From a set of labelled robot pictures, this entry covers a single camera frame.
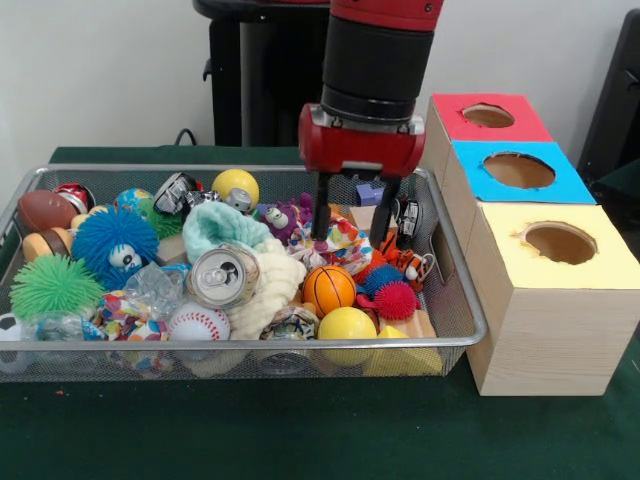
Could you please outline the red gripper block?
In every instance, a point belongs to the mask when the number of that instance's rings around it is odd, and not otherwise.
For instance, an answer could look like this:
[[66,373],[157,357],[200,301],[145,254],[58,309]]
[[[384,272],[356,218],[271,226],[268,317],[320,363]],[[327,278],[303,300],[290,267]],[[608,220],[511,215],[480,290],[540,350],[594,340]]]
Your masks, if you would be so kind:
[[[327,113],[319,104],[303,106],[298,124],[299,154],[307,170],[318,175],[312,238],[325,241],[331,209],[331,174],[346,170],[378,176],[407,176],[417,167],[425,147],[425,120],[419,115],[399,125],[347,120]],[[386,238],[401,178],[385,179],[372,218],[369,240],[378,249]]]

